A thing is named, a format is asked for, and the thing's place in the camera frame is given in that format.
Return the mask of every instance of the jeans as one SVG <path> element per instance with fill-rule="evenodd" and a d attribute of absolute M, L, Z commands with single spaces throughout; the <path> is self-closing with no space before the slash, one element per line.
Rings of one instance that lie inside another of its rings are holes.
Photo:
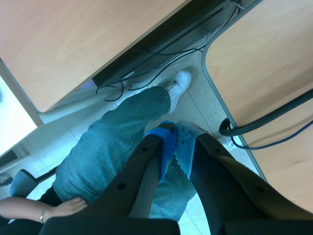
<path fill-rule="evenodd" d="M 87 203 L 92 202 L 143 139 L 147 123 L 168 113 L 170 105 L 165 89 L 152 87 L 124 100 L 94 122 L 57 168 L 53 188 L 59 198 L 64 202 L 82 197 Z M 164 182 L 156 189 L 150 218 L 180 220 L 195 193 L 192 183 L 173 159 Z"/>

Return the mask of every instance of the silver bracelet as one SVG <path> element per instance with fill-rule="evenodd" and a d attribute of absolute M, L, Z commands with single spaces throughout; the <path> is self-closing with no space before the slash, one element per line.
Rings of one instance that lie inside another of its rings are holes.
<path fill-rule="evenodd" d="M 43 212 L 41 212 L 41 215 L 40 215 L 40 222 L 43 224 L 44 223 L 44 215 L 45 215 L 45 211 L 48 209 L 48 207 L 45 207 L 43 209 Z"/>

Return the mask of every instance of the white sneaker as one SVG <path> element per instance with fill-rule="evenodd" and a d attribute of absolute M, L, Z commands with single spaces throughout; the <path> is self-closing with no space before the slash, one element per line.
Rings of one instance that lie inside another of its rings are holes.
<path fill-rule="evenodd" d="M 191 82 L 191 74 L 187 70 L 181 70 L 176 75 L 174 81 L 170 82 L 165 88 L 171 98 L 171 108 L 169 113 L 172 113 L 177 106 L 178 100 L 185 93 Z"/>

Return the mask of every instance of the hand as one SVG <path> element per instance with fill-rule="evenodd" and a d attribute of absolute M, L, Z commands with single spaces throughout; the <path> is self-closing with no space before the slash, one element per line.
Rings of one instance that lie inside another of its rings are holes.
<path fill-rule="evenodd" d="M 44 214 L 44 223 L 52 217 L 62 217 L 75 214 L 86 206 L 87 204 L 82 198 L 76 197 L 58 205 L 57 207 L 49 207 Z"/>

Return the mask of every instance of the black chair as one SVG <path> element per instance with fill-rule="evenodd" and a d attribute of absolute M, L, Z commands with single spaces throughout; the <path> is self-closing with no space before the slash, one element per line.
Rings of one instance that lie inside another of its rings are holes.
<path fill-rule="evenodd" d="M 35 178 L 27 170 L 20 170 L 11 183 L 10 196 L 26 198 L 38 184 L 54 175 L 56 169 L 57 167 L 38 178 Z"/>

